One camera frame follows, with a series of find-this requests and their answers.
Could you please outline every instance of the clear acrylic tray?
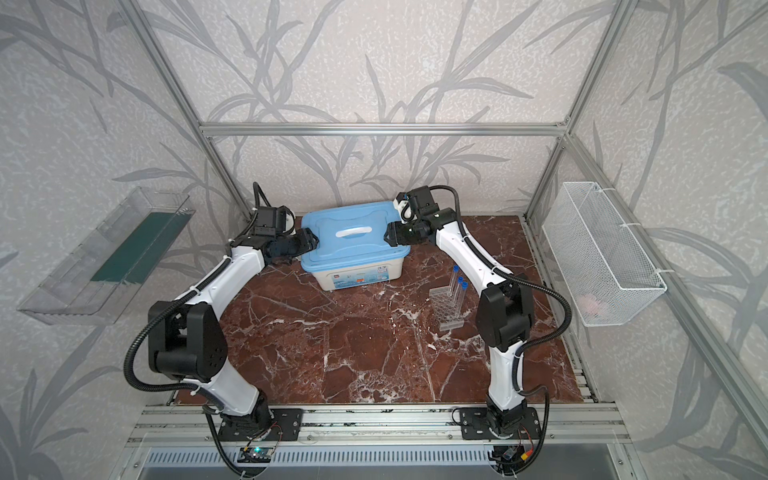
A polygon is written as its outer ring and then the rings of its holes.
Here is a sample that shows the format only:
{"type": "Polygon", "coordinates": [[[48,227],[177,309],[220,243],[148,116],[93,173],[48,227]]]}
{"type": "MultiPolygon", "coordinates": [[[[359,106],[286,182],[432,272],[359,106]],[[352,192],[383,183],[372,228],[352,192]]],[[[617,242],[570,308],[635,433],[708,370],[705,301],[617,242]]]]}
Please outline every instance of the clear acrylic tray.
{"type": "Polygon", "coordinates": [[[113,324],[194,211],[187,194],[137,187],[18,309],[51,325],[113,324]]]}
{"type": "Polygon", "coordinates": [[[464,319],[453,303],[450,285],[430,289],[429,302],[441,332],[464,326],[464,319]]]}

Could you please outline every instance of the marble surface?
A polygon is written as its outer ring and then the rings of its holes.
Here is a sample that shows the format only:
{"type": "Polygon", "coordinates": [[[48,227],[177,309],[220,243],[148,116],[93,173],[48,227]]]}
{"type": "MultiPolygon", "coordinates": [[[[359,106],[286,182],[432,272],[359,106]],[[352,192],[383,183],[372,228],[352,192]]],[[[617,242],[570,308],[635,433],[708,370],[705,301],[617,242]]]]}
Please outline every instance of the marble surface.
{"type": "MultiPolygon", "coordinates": [[[[517,217],[465,224],[499,262],[540,281],[517,217]]],[[[429,289],[447,284],[452,266],[436,247],[418,245],[399,279],[333,292],[298,262],[268,267],[222,315],[230,361],[271,403],[484,402],[491,375],[475,328],[477,294],[468,292],[462,328],[439,332],[432,318],[429,289]]],[[[535,314],[532,337],[554,329],[543,294],[535,314]]],[[[539,383],[553,402],[581,402],[560,339],[525,355],[523,386],[539,383]]]]}

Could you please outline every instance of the wall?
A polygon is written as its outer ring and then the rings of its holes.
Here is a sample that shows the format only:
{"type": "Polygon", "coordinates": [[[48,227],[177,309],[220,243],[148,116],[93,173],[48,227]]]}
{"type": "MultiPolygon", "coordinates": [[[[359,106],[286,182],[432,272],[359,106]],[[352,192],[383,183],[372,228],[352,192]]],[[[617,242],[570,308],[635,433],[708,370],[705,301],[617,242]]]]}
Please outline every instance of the wall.
{"type": "MultiPolygon", "coordinates": [[[[575,131],[768,392],[768,3],[655,6],[633,13],[575,131]]],[[[557,186],[583,180],[568,157],[558,173],[536,227],[557,186]]],[[[625,326],[575,329],[651,478],[768,478],[768,459],[666,300],[625,326]]]]}
{"type": "MultiPolygon", "coordinates": [[[[111,2],[0,5],[0,474],[105,478],[142,407],[120,372],[156,300],[218,262],[236,217],[111,2]],[[197,208],[113,326],[46,326],[16,307],[136,186],[197,208]]],[[[139,376],[156,381],[141,362],[139,376]]]]}
{"type": "MultiPolygon", "coordinates": [[[[562,121],[614,7],[610,0],[140,3],[208,122],[562,121]]],[[[550,138],[218,141],[246,191],[261,180],[280,198],[274,202],[296,211],[450,181],[466,213],[510,214],[525,210],[553,144],[550,138]]]]}

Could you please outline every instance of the blue plastic container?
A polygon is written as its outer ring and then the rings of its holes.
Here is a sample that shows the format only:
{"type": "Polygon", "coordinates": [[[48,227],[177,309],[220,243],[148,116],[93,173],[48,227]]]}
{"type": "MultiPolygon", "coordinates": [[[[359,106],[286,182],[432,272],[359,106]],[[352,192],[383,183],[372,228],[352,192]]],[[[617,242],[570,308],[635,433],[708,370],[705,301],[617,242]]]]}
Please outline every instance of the blue plastic container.
{"type": "Polygon", "coordinates": [[[323,290],[399,278],[411,247],[391,247],[384,241],[387,224],[396,221],[400,216],[388,201],[307,214],[301,227],[317,235],[319,244],[301,256],[301,267],[323,290]]]}

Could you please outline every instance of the robotic arm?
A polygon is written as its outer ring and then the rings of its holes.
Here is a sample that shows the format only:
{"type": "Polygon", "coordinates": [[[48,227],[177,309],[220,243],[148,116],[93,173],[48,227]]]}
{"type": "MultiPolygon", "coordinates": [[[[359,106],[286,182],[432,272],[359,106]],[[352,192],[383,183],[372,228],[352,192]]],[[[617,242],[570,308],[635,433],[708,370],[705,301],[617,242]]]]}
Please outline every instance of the robotic arm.
{"type": "MultiPolygon", "coordinates": [[[[384,239],[393,247],[424,242],[436,245],[456,262],[477,290],[480,301],[475,323],[491,357],[488,424],[495,435],[509,437],[517,431],[526,409],[525,397],[519,387],[515,388],[515,384],[522,385],[522,367],[513,367],[515,357],[518,362],[522,358],[522,353],[516,352],[533,327],[533,292],[529,286],[508,279],[511,271],[466,232],[457,210],[439,209],[431,192],[436,188],[455,193],[450,187],[424,186],[398,195],[394,204],[403,220],[390,223],[384,239]]],[[[524,276],[514,278],[525,280],[524,276]]]]}
{"type": "Polygon", "coordinates": [[[269,431],[272,414],[266,396],[246,381],[227,358],[227,341],[219,325],[224,309],[253,276],[278,259],[293,259],[317,248],[317,237],[303,228],[286,229],[286,207],[271,207],[253,184],[257,206],[248,226],[227,245],[227,255],[197,285],[173,301],[156,302],[149,322],[125,357],[128,383],[145,392],[191,390],[209,400],[235,428],[258,437],[269,431]],[[264,199],[261,206],[259,196],[264,199]],[[151,385],[133,369],[138,347],[148,343],[149,366],[177,383],[151,385]]]}

